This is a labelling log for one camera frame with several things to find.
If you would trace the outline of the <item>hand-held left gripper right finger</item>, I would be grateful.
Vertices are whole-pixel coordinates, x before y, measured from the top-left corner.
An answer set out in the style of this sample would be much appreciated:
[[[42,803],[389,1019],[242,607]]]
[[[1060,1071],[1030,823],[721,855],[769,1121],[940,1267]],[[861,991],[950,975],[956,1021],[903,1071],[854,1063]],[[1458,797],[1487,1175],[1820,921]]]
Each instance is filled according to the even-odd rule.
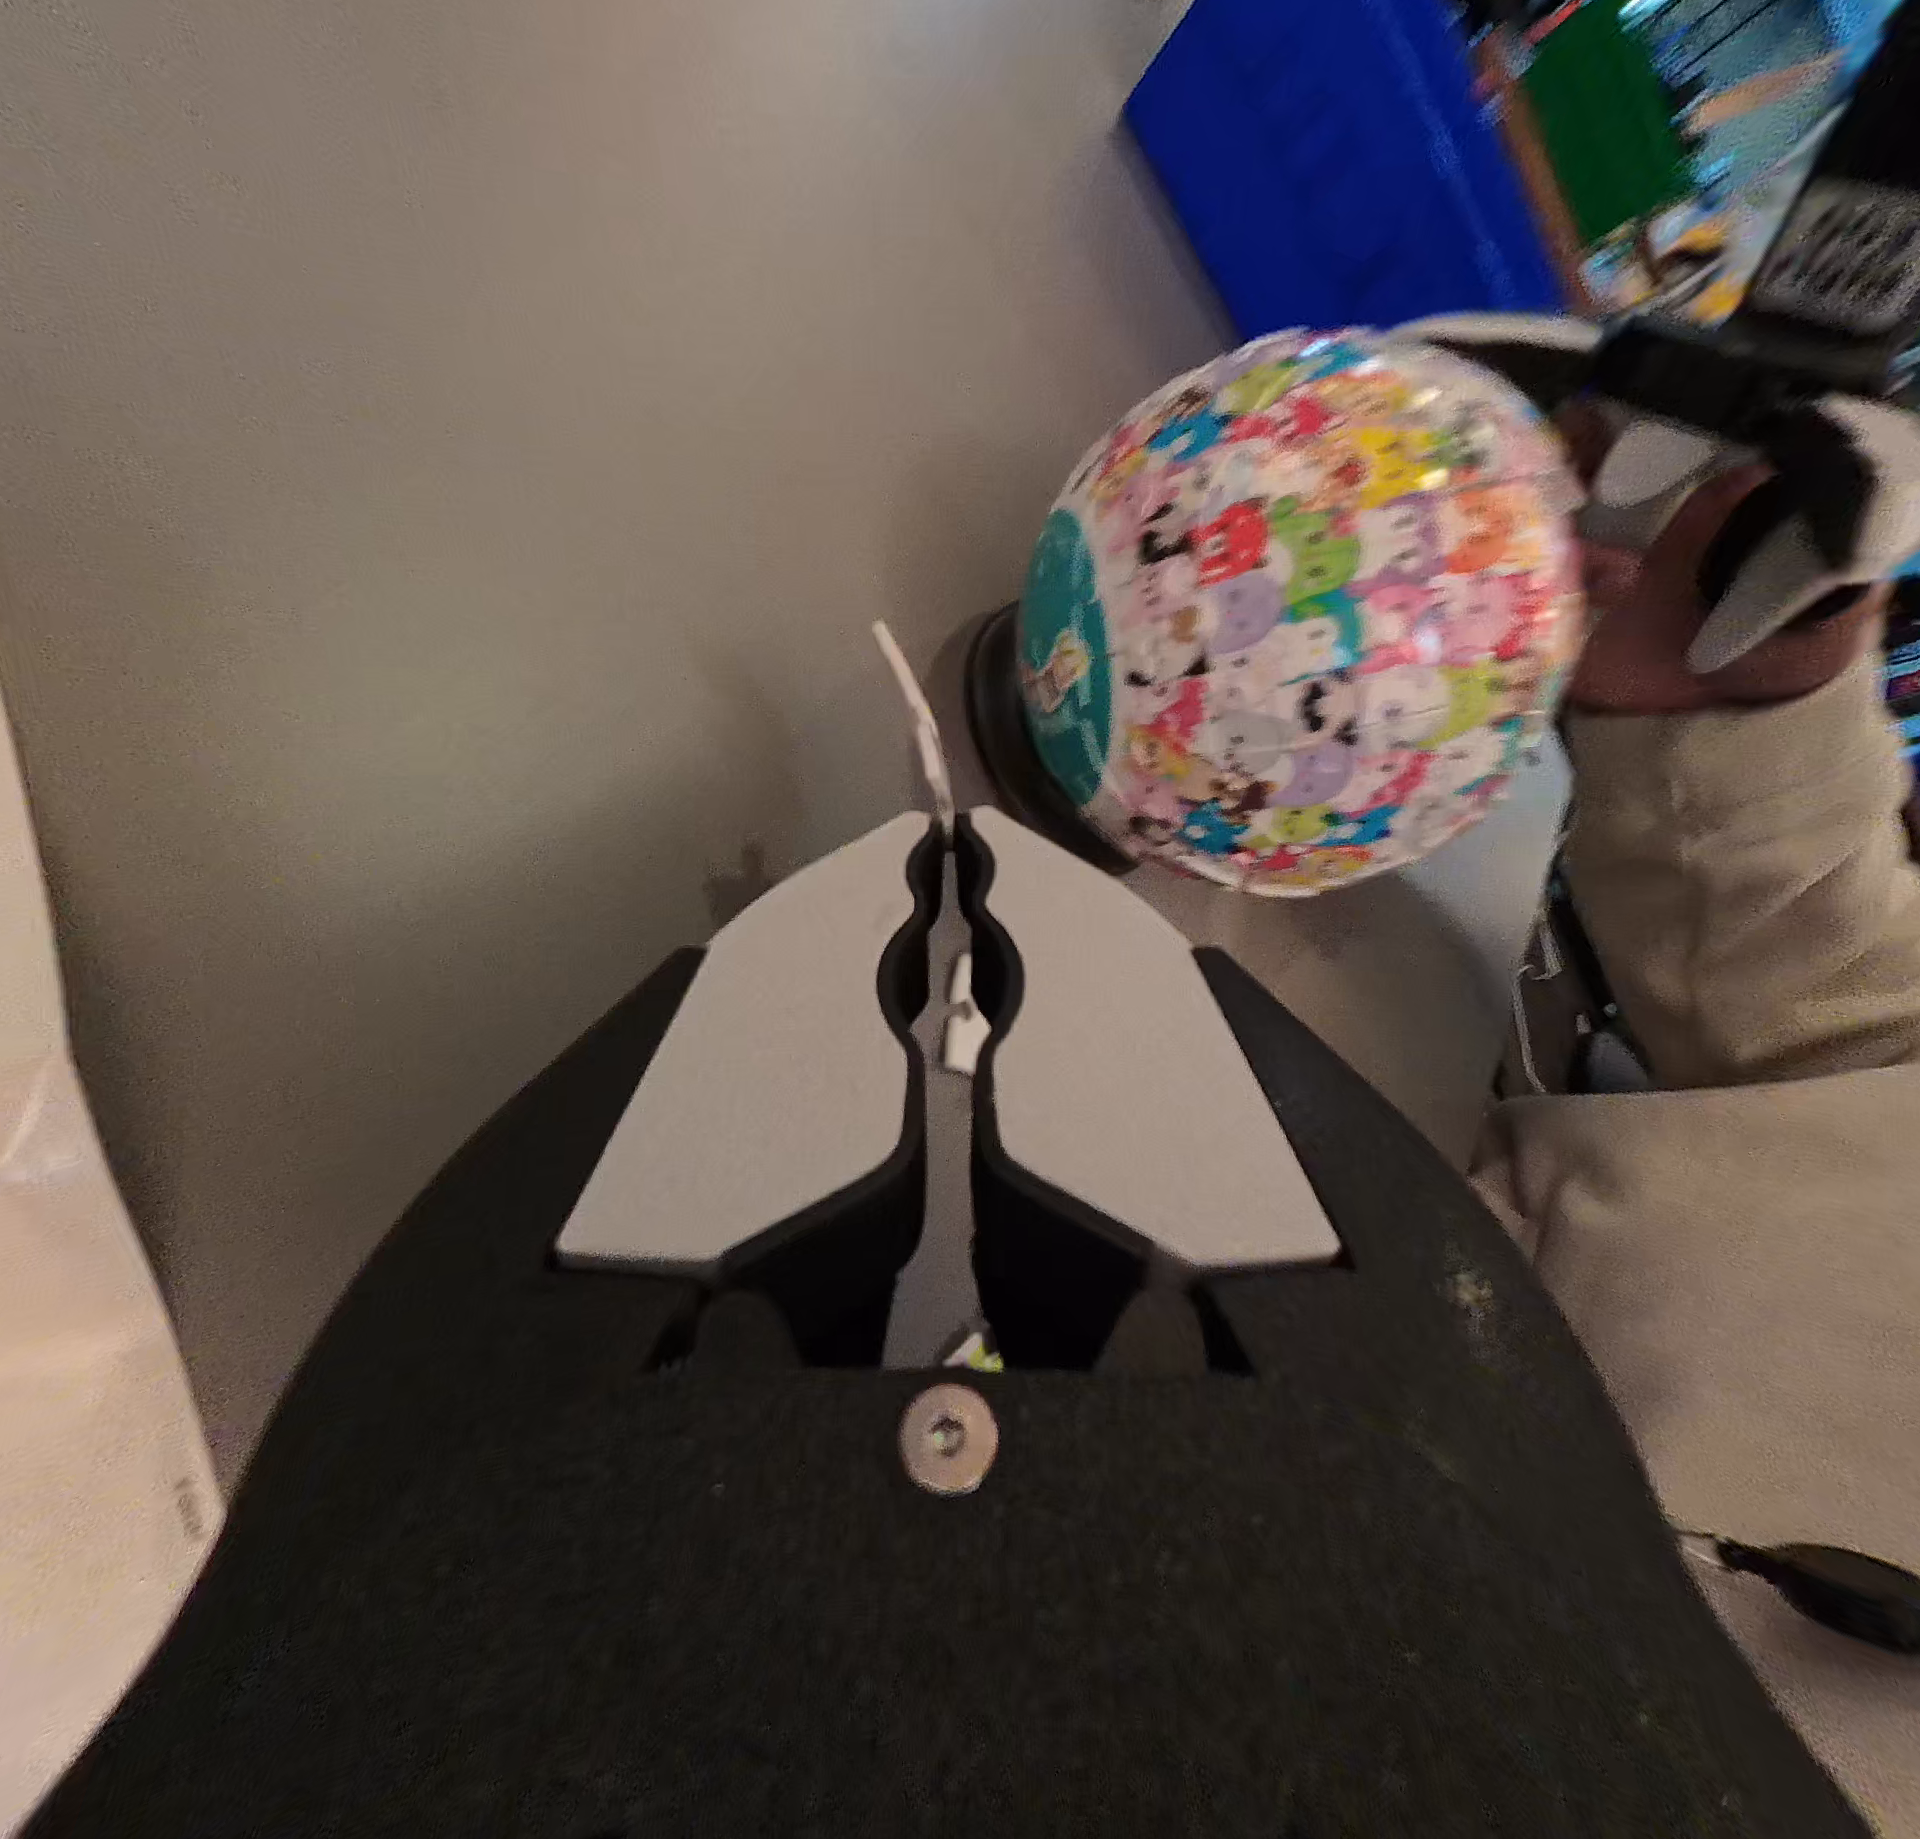
[[[1117,879],[1011,815],[953,839],[987,1031],[972,1273],[1007,1367],[1091,1367],[1150,1291],[1323,1271],[1342,1241],[1200,965]]]

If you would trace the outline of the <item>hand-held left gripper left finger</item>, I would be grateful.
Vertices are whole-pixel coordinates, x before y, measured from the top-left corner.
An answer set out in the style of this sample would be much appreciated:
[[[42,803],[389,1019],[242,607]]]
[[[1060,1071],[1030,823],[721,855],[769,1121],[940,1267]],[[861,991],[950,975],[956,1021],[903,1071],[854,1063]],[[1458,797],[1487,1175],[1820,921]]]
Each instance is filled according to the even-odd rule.
[[[905,811],[696,955],[559,1227],[581,1273],[752,1293],[812,1367],[875,1367],[926,1219],[927,933],[945,839]]]

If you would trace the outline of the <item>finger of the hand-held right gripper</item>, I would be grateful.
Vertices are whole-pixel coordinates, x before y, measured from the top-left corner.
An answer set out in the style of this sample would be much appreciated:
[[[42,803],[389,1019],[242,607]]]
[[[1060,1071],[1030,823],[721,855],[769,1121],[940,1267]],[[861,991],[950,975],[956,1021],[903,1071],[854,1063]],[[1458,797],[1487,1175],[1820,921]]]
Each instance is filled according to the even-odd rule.
[[[1395,325],[1395,341],[1475,363],[1524,393],[1560,407],[1592,387],[1604,327],[1584,315],[1456,313]]]
[[[1589,547],[1652,547],[1720,459],[1720,439],[1666,419],[1578,419],[1578,537]]]

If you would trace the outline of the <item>colourful puzzle ball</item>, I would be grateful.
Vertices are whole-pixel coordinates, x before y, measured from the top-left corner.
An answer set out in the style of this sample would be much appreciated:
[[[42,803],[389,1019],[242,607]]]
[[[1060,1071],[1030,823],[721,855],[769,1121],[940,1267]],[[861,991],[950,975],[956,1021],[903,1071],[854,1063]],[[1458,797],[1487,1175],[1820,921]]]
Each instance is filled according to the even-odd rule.
[[[1131,407],[1016,601],[1023,723],[1091,829],[1303,897],[1486,819],[1586,613],[1553,409],[1356,325],[1249,339]]]

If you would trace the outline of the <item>pale puzzle piece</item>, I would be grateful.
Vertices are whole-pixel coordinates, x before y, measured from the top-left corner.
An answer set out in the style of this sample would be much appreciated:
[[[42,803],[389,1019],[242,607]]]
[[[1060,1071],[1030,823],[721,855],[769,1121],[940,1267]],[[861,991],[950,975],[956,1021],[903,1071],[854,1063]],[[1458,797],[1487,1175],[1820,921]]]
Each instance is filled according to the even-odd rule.
[[[905,709],[907,733],[941,853],[945,863],[958,871],[953,865],[958,805],[937,717],[894,631],[881,619],[875,619],[872,637]],[[960,931],[953,939],[956,945],[945,965],[941,989],[937,1065],[950,1077],[972,1081],[991,1035],[991,1025],[974,993],[972,935]]]

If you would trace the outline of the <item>black ball stand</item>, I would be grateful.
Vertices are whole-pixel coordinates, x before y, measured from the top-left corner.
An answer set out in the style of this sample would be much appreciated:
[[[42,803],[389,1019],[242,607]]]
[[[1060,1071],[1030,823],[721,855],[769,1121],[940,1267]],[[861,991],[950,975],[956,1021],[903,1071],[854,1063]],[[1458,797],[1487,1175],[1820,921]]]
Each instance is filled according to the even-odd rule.
[[[972,631],[962,661],[967,733],[991,801],[1079,861],[1130,877],[1137,863],[1091,829],[1039,759],[1023,717],[1016,631],[1017,603],[997,605]]]

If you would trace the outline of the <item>person's right hand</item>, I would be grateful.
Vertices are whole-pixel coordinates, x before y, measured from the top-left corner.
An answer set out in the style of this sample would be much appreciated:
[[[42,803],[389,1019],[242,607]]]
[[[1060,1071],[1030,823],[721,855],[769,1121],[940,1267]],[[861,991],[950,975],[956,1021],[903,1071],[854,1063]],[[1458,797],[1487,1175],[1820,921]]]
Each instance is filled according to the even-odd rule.
[[[1880,649],[1887,581],[1824,601],[1721,669],[1691,669],[1690,651],[1706,619],[1700,571],[1709,545],[1769,475],[1753,461],[1716,473],[1642,553],[1584,545],[1589,623],[1565,689],[1574,709],[1652,717],[1771,705],[1824,687]]]

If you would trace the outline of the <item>green plastic bin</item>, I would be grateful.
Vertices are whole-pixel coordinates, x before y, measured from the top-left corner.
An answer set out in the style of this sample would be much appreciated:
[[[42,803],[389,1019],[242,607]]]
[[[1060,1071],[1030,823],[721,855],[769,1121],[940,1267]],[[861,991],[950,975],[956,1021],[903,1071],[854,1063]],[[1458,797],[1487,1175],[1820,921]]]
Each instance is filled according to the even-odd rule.
[[[1668,89],[1617,3],[1565,13],[1534,45],[1522,89],[1584,249],[1691,197]]]

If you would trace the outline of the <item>blue plastic bin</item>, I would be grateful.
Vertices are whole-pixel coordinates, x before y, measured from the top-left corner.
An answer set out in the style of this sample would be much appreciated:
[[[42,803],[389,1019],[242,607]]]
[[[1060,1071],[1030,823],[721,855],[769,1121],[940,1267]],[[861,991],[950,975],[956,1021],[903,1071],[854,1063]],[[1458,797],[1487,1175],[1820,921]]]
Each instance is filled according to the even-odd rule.
[[[1454,0],[1191,0],[1119,119],[1237,341],[1567,303]]]

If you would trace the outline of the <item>printed instruction sheet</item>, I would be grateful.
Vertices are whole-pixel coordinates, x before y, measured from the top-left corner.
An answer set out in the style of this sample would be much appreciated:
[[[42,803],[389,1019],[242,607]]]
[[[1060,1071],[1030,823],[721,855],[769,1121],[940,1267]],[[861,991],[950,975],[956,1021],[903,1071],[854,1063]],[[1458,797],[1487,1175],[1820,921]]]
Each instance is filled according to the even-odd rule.
[[[169,1629],[225,1521],[179,1345],[93,1127],[2,725],[2,1828]]]

